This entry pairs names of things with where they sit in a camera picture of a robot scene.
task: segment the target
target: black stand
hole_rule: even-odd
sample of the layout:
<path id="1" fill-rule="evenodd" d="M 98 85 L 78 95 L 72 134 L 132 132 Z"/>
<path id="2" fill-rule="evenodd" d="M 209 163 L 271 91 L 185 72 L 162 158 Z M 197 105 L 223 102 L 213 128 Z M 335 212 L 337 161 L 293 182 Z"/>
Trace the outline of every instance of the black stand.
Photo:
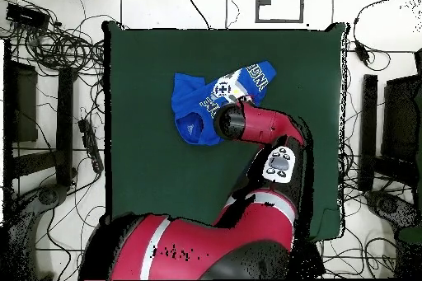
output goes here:
<path id="1" fill-rule="evenodd" d="M 12 74 L 5 73 L 5 89 L 8 82 L 15 81 L 10 79 Z M 2 246 L 7 244 L 7 247 L 2 250 L 0 270 L 6 272 L 2 276 L 7 279 L 38 279 L 34 248 L 38 222 L 45 212 L 56 208 L 66 199 L 72 179 L 77 174 L 73 168 L 72 150 L 73 82 L 76 78 L 77 74 L 71 68 L 59 71 L 57 150 L 13 157 L 6 162 L 7 167 L 13 167 L 12 174 L 7 174 L 8 181 L 51 167 L 55 167 L 57 178 L 55 185 L 47 185 L 21 196 L 13 206 L 12 213 L 9 213 L 12 217 L 6 220 L 0 230 Z"/>

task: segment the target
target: electronic device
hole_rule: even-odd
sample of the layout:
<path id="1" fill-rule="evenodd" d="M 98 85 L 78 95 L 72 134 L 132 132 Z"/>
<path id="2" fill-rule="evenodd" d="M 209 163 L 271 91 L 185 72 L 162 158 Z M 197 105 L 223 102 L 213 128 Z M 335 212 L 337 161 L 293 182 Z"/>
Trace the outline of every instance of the electronic device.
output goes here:
<path id="1" fill-rule="evenodd" d="M 413 227 L 420 221 L 416 207 L 385 191 L 369 191 L 366 194 L 369 210 L 395 227 Z"/>
<path id="2" fill-rule="evenodd" d="M 14 3 L 7 5 L 6 19 L 18 25 L 29 26 L 43 31 L 46 31 L 49 26 L 49 16 L 47 14 Z"/>
<path id="3" fill-rule="evenodd" d="M 96 135 L 92 130 L 91 122 L 87 119 L 82 119 L 77 122 L 79 130 L 83 134 L 82 142 L 83 146 L 87 150 L 88 156 L 91 158 L 92 169 L 96 174 L 100 174 L 104 171 L 104 165 L 96 145 Z"/>

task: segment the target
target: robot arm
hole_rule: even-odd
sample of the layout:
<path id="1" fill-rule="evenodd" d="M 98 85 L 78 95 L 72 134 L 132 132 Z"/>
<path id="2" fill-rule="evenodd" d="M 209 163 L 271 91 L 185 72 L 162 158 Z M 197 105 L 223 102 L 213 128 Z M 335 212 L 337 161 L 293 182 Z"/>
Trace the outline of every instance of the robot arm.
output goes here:
<path id="1" fill-rule="evenodd" d="M 215 127 L 224 138 L 260 145 L 217 221 L 153 214 L 102 218 L 79 279 L 286 276 L 302 196 L 304 139 L 287 115 L 243 102 L 221 108 Z"/>

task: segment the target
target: blue shirt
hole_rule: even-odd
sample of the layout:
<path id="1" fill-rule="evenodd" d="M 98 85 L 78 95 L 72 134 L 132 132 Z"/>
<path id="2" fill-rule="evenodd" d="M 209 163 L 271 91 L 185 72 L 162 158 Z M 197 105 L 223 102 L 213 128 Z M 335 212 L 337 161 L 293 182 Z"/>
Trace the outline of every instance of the blue shirt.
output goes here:
<path id="1" fill-rule="evenodd" d="M 259 105 L 276 72 L 267 61 L 240 68 L 208 84 L 203 77 L 175 74 L 171 108 L 181 137 L 189 144 L 215 145 L 223 141 L 213 127 L 218 108 L 251 96 Z"/>

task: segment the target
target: shirt logo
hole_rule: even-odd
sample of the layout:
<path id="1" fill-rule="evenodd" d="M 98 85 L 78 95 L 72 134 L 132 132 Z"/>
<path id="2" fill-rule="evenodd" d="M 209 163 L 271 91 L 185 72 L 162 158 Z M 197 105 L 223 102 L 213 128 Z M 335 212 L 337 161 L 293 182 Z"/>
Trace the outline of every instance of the shirt logo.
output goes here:
<path id="1" fill-rule="evenodd" d="M 232 91 L 232 87 L 227 81 L 217 82 L 214 86 L 214 95 L 219 98 L 220 96 L 228 96 Z"/>
<path id="2" fill-rule="evenodd" d="M 252 64 L 250 67 L 246 67 L 247 72 L 254 80 L 254 83 L 258 87 L 258 90 L 261 92 L 265 86 L 268 85 L 268 80 L 262 72 L 258 64 Z"/>
<path id="3" fill-rule="evenodd" d="M 188 126 L 188 132 L 189 132 L 189 135 L 191 136 L 192 135 L 192 130 L 194 129 L 194 125 L 190 125 L 190 126 Z"/>

